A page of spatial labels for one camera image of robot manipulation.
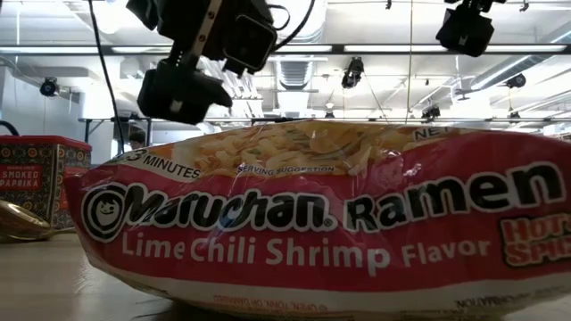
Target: cable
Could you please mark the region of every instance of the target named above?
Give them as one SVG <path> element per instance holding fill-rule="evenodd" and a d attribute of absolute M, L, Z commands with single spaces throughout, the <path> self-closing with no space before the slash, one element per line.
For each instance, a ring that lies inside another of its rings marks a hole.
<path fill-rule="evenodd" d="M 371 86 L 370 81 L 368 81 L 367 74 L 363 72 L 363 76 L 365 76 L 365 80 L 367 80 L 368 88 L 371 90 L 371 94 L 373 95 L 373 98 L 375 98 L 375 103 L 377 103 L 377 108 L 381 111 L 381 114 L 383 114 L 383 118 L 386 120 L 386 123 L 390 124 L 389 119 L 385 115 L 385 111 L 383 111 L 383 106 L 381 106 L 381 103 L 377 99 L 377 95 L 375 95 L 375 90 L 373 90 L 373 87 Z"/>
<path fill-rule="evenodd" d="M 407 115 L 404 118 L 404 124 L 407 124 L 407 121 L 409 120 L 409 107 L 410 107 L 410 87 L 411 87 L 411 83 L 410 83 L 410 78 L 411 78 L 411 73 L 412 73 L 412 18 L 413 18 L 413 14 L 412 14 L 412 8 L 414 5 L 414 0 L 410 0 L 410 52 L 409 52 L 409 85 L 407 86 Z"/>
<path fill-rule="evenodd" d="M 279 4 L 270 4 L 268 5 L 269 9 L 279 9 L 279 10 L 284 10 L 285 13 L 287 13 L 287 20 L 285 21 L 284 25 L 280 28 L 276 28 L 276 31 L 282 31 L 283 29 L 287 28 L 287 26 L 289 26 L 289 21 L 292 19 L 292 15 L 289 13 L 289 10 L 287 10 L 287 8 L 285 8 L 283 5 L 279 5 Z"/>
<path fill-rule="evenodd" d="M 281 47 L 283 47 L 284 45 L 287 45 L 290 41 L 294 40 L 294 38 L 297 37 L 297 35 L 299 35 L 300 32 L 302 32 L 303 27 L 305 27 L 305 24 L 310 19 L 310 16 L 311 16 L 311 13 L 313 12 L 314 6 L 315 6 L 315 0 L 311 0 L 310 7 L 308 8 L 307 13 L 305 13 L 305 17 L 303 17 L 303 20 L 300 23 L 300 25 L 297 26 L 297 28 L 294 30 L 294 32 L 292 32 L 292 34 L 289 35 L 286 39 L 284 39 L 279 44 L 274 45 L 274 48 L 272 49 L 272 51 L 275 52 L 275 51 L 279 50 Z"/>
<path fill-rule="evenodd" d="M 113 86 L 111 85 L 109 71 L 107 71 L 107 64 L 105 63 L 105 57 L 103 57 L 103 49 L 101 48 L 101 39 L 99 37 L 99 27 L 97 27 L 97 18 L 95 17 L 95 11 L 93 9 L 93 0 L 87 0 L 87 1 L 89 2 L 89 14 L 91 15 L 91 23 L 93 24 L 93 30 L 95 34 L 95 44 L 97 45 L 97 52 L 99 53 L 99 59 L 101 60 L 101 67 L 103 68 L 105 82 L 107 83 L 107 89 L 109 89 L 109 96 L 111 97 L 111 102 L 113 105 L 113 114 L 115 115 L 115 126 L 117 126 L 117 130 L 119 131 L 120 152 L 121 154 L 123 154 L 125 152 L 125 137 L 123 137 L 123 129 L 121 128 L 120 124 L 119 109 L 117 108 L 115 93 L 113 93 Z"/>

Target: instant noodle package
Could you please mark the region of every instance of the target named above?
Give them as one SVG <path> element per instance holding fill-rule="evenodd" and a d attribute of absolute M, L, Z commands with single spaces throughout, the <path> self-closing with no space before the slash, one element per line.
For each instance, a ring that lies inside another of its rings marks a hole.
<path fill-rule="evenodd" d="M 66 180 L 89 261 L 276 320 L 483 320 L 571 293 L 571 144 L 299 121 L 127 152 Z"/>

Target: fluorescent light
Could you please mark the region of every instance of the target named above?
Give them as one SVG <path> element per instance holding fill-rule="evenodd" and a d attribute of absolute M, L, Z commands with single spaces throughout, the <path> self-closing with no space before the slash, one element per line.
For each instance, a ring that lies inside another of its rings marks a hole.
<path fill-rule="evenodd" d="M 114 46 L 112 50 L 116 54 L 168 54 L 170 46 Z"/>
<path fill-rule="evenodd" d="M 565 48 L 565 45 L 488 45 L 486 52 L 560 53 Z M 346 53 L 445 53 L 448 49 L 441 45 L 346 45 L 344 51 Z"/>
<path fill-rule="evenodd" d="M 97 54 L 97 47 L 3 45 L 0 54 Z"/>
<path fill-rule="evenodd" d="M 346 45 L 346 53 L 408 53 L 430 52 L 445 53 L 448 49 L 441 45 Z"/>
<path fill-rule="evenodd" d="M 268 62 L 328 62 L 327 57 L 269 57 Z"/>
<path fill-rule="evenodd" d="M 286 45 L 277 50 L 278 53 L 329 53 L 331 45 Z"/>
<path fill-rule="evenodd" d="M 487 53 L 497 52 L 545 52 L 560 53 L 565 50 L 566 45 L 488 45 Z"/>

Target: table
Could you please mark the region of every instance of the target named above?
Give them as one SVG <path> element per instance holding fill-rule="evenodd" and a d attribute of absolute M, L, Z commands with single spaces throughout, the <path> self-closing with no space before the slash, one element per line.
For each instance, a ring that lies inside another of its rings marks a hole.
<path fill-rule="evenodd" d="M 92 268 L 76 235 L 0 243 L 3 321 L 231 321 L 131 289 Z M 519 311 L 507 321 L 567 321 L 571 296 Z"/>

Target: red plastic packaging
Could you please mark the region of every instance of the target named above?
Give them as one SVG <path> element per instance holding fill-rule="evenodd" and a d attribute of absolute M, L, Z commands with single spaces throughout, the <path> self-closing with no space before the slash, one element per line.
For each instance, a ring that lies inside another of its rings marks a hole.
<path fill-rule="evenodd" d="M 91 263 L 242 317 L 477 320 L 571 292 L 571 144 L 303 121 L 66 180 Z"/>

